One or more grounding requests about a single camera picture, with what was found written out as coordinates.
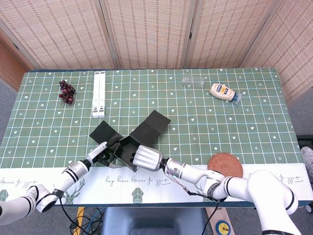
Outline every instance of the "brown coaster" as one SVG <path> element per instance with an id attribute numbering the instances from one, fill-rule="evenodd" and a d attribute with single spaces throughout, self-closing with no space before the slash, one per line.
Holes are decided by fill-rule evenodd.
<path id="1" fill-rule="evenodd" d="M 218 171 L 225 177 L 233 176 L 242 178 L 244 175 L 243 166 L 240 161 L 230 153 L 217 153 L 209 160 L 208 170 Z"/>

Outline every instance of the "bottle cap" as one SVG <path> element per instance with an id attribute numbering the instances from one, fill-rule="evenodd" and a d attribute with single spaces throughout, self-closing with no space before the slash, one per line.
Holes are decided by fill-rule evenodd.
<path id="1" fill-rule="evenodd" d="M 241 96 L 243 94 L 241 93 L 235 93 L 233 99 L 231 100 L 234 104 L 239 104 L 240 100 L 241 100 Z"/>

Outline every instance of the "mayonnaise bottle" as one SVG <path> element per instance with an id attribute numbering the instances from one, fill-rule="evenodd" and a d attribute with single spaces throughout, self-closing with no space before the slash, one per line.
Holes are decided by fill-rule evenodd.
<path id="1" fill-rule="evenodd" d="M 212 85 L 210 94 L 219 99 L 232 101 L 234 104 L 239 104 L 242 96 L 242 94 L 237 94 L 232 89 L 219 83 L 214 83 Z"/>

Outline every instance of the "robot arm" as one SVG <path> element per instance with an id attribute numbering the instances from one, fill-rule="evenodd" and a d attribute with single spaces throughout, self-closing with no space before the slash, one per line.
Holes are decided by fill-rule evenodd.
<path id="1" fill-rule="evenodd" d="M 225 178 L 216 171 L 198 169 L 171 158 L 164 159 L 157 150 L 142 145 L 133 157 L 133 164 L 136 166 L 151 171 L 162 168 L 164 173 L 193 184 L 205 177 L 201 192 L 203 196 L 217 201 L 231 196 L 253 202 L 260 218 L 263 235 L 301 234 L 288 216 L 298 207 L 296 195 L 268 171 L 256 171 L 248 179 Z"/>
<path id="2" fill-rule="evenodd" d="M 7 202 L 0 202 L 0 225 L 13 223 L 30 215 L 36 208 L 39 212 L 51 209 L 64 192 L 89 172 L 96 162 L 99 153 L 110 147 L 110 143 L 99 144 L 82 161 L 75 162 L 67 167 L 56 181 L 54 190 L 50 193 L 43 185 L 31 186 L 25 196 Z"/>

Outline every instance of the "grape bunch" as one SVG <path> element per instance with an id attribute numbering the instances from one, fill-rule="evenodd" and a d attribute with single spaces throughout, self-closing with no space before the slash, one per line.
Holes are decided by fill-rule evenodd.
<path id="1" fill-rule="evenodd" d="M 59 82 L 59 84 L 60 90 L 62 91 L 62 94 L 59 94 L 59 98 L 62 98 L 63 102 L 66 104 L 72 104 L 74 102 L 73 96 L 75 94 L 75 89 L 64 80 Z"/>

